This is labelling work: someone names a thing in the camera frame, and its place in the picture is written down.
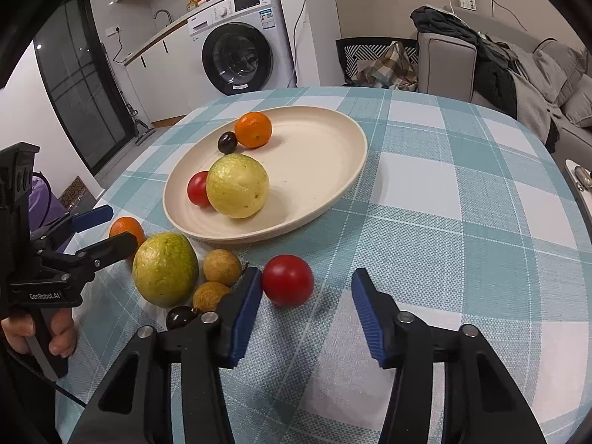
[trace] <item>white washing machine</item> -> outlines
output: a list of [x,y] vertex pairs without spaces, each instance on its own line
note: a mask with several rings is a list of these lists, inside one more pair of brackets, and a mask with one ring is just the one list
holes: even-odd
[[201,56],[195,75],[200,105],[288,87],[294,64],[279,0],[224,0],[189,18],[187,27],[194,56]]

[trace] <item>hand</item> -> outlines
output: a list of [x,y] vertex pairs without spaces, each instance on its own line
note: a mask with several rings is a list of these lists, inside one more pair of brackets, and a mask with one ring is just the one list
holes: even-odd
[[[31,352],[25,337],[35,335],[35,322],[24,311],[14,311],[13,315],[2,320],[2,329],[10,346],[19,354]],[[60,309],[51,317],[50,332],[53,336],[49,352],[68,357],[76,348],[76,327],[72,320],[72,309]]]

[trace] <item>countertop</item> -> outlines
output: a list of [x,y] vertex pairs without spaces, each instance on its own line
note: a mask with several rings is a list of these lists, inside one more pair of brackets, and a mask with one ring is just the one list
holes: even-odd
[[128,56],[126,56],[125,60],[123,60],[123,65],[124,66],[129,65],[137,57],[139,57],[146,50],[148,50],[152,45],[155,45],[156,43],[158,43],[160,40],[162,40],[167,35],[170,35],[175,30],[181,28],[183,25],[185,25],[187,23],[187,20],[189,18],[191,18],[193,15],[199,13],[200,11],[204,11],[205,9],[211,7],[212,5],[215,5],[216,3],[220,3],[221,1],[224,1],[224,0],[207,1],[204,4],[198,6],[196,9],[191,10],[190,12],[184,14],[181,18],[177,18],[177,20],[173,21],[170,25],[168,25],[167,27],[165,27],[161,31],[159,31],[156,35],[154,35],[154,37],[150,38],[150,40],[148,40],[146,43],[144,43],[135,52],[130,53]]
[[[264,296],[245,358],[236,369],[220,369],[236,444],[378,442],[394,372],[380,369],[368,350],[350,292],[357,267],[431,326],[476,325],[547,442],[564,444],[592,401],[592,246],[551,156],[507,115],[379,88],[221,97],[154,142],[98,205],[111,205],[116,218],[136,217],[147,235],[175,231],[162,195],[181,156],[245,112],[280,105],[349,115],[367,135],[368,160],[342,199],[313,222],[232,247],[260,269],[280,253],[300,256],[314,275],[313,296],[300,307],[279,309]],[[109,225],[76,234],[67,253],[104,238]],[[212,248],[189,240],[199,260]],[[164,330],[167,311],[138,294],[127,262],[99,270],[82,297],[73,310],[78,347],[60,384],[88,401],[134,332],[145,325]],[[184,442],[184,429],[186,442],[198,442],[182,423],[180,376],[179,369],[171,373],[175,442]],[[434,365],[430,442],[440,442],[444,381],[443,366]],[[81,411],[57,396],[55,425],[64,442]]]

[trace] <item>sink faucet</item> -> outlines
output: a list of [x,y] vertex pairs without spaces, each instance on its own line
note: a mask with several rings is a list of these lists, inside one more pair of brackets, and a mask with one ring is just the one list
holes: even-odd
[[158,14],[163,11],[166,13],[166,15],[169,17],[169,25],[173,22],[173,18],[171,18],[171,14],[167,11],[167,10],[158,10],[155,14],[154,14],[154,19],[156,20],[156,17],[158,16]]

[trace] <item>plate rim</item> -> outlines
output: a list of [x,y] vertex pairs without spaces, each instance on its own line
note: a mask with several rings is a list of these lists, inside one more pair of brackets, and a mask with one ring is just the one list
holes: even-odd
[[[360,135],[362,135],[362,139],[364,141],[364,153],[363,153],[363,157],[362,160],[359,164],[359,166],[357,167],[357,169],[355,170],[355,172],[353,173],[353,175],[351,176],[350,179],[347,180],[347,182],[334,194],[333,197],[331,197],[326,203],[323,203],[321,205],[319,205],[318,207],[316,207],[314,210],[312,210],[311,212],[308,212],[306,215],[300,216],[299,218],[293,218],[287,222],[282,222],[282,223],[278,223],[274,226],[265,228],[265,229],[261,229],[261,230],[256,230],[254,232],[249,232],[247,234],[243,234],[240,237],[213,237],[213,236],[207,236],[207,235],[201,235],[201,234],[196,234],[195,232],[190,232],[185,228],[180,227],[179,225],[177,225],[173,219],[171,218],[171,216],[169,215],[168,211],[167,211],[167,205],[165,204],[165,194],[167,192],[167,186],[169,184],[169,180],[171,179],[171,175],[173,174],[173,172],[175,171],[175,169],[177,168],[177,165],[181,162],[181,160],[183,158],[185,158],[185,155],[187,155],[187,153],[189,151],[191,151],[194,146],[196,146],[197,144],[199,144],[199,142],[201,142],[203,139],[209,137],[211,134],[213,134],[214,132],[217,132],[221,127],[228,125],[229,123],[235,122],[237,120],[239,120],[241,117],[237,117],[237,118],[233,118],[232,120],[229,120],[226,123],[221,124],[219,127],[214,128],[211,132],[205,134],[203,137],[201,137],[197,142],[195,142],[191,148],[189,148],[187,150],[187,152],[185,152],[183,154],[183,156],[179,159],[179,161],[175,164],[175,167],[173,167],[173,169],[171,170],[171,172],[169,173],[168,177],[166,178],[166,182],[165,182],[165,187],[162,190],[162,207],[165,211],[165,215],[166,218],[168,219],[168,221],[170,223],[172,223],[178,230],[180,230],[181,232],[183,232],[186,235],[190,235],[193,238],[196,238],[197,240],[201,240],[201,241],[205,241],[205,242],[216,242],[216,243],[240,243],[240,242],[255,242],[255,241],[260,241],[260,240],[265,240],[265,238],[261,238],[261,239],[256,239],[256,237],[262,235],[262,234],[273,234],[274,230],[278,230],[281,229],[283,227],[290,227],[290,225],[294,224],[294,222],[297,222],[299,219],[304,219],[310,215],[315,215],[313,216],[312,219],[308,220],[307,222],[302,223],[302,225],[298,225],[296,227],[293,227],[289,230],[286,230],[283,233],[279,233],[279,234],[273,234],[270,235],[269,238],[273,238],[273,237],[279,237],[280,235],[283,235],[284,233],[288,233],[291,231],[296,230],[297,228],[300,228],[300,226],[306,225],[306,223],[312,222],[312,220],[315,220],[317,217],[321,216],[323,213],[325,213],[327,210],[329,210],[333,204],[343,196],[343,194],[345,194],[345,192],[347,191],[348,188],[350,188],[350,186],[353,184],[353,182],[358,178],[358,176],[360,175],[360,173],[362,173],[362,169],[364,167],[364,165],[366,164],[366,160],[368,158],[368,139],[366,138],[366,133],[364,133],[363,128],[360,126],[360,124],[358,122],[356,122],[352,117],[350,117],[349,115],[344,114],[343,112],[340,112],[338,110],[334,110],[332,108],[326,108],[326,107],[322,107],[322,106],[316,106],[316,105],[289,105],[289,106],[276,106],[276,107],[271,107],[271,108],[266,108],[261,110],[262,113],[265,113],[266,111],[270,111],[270,110],[279,110],[279,109],[297,109],[297,108],[316,108],[316,109],[320,109],[320,110],[325,110],[325,111],[329,111],[329,112],[335,112],[336,114],[340,114],[343,115],[345,118],[347,118],[348,120],[351,120],[357,130],[359,131]],[[321,210],[324,206],[327,205],[327,210],[319,213],[319,210]]]

